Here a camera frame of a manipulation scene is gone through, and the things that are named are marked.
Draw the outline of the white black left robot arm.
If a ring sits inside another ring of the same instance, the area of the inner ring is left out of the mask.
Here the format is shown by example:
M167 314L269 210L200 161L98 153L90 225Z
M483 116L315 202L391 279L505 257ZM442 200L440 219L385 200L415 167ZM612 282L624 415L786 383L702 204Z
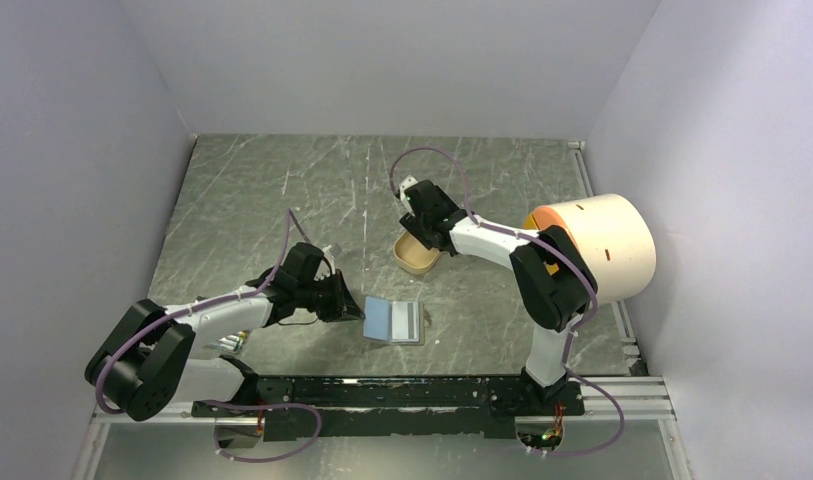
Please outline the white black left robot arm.
M231 414L255 409L253 371L232 358L191 359L203 346L267 328L304 310L324 323L362 320L330 250L298 242L237 289L185 305L133 303L84 370L98 406L144 421L172 402L217 400Z

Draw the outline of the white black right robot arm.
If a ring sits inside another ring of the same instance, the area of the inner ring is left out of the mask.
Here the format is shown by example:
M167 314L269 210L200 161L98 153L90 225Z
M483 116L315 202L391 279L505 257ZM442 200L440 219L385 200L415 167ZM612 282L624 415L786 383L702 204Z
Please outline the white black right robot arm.
M454 202L429 180L409 176L393 188L405 207L401 225L427 249L473 256L512 271L535 323L523 374L524 406L544 414L560 399L569 377L576 324L599 306L598 285L570 234L562 227L527 230L488 221Z

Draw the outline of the white VIP credit card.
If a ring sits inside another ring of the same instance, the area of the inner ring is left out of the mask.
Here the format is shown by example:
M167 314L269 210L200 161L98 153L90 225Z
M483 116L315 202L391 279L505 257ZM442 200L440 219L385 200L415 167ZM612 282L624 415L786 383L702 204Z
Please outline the white VIP credit card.
M421 314L419 302L393 302L390 317L390 341L406 344L419 343L422 336Z

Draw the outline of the grey card holder wallet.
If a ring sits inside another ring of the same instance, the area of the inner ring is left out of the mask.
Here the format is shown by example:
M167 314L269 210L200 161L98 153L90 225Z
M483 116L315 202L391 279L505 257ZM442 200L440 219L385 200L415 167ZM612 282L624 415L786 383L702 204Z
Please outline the grey card holder wallet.
M425 343L425 309L420 301L392 301L374 296L364 300L362 335L390 345Z

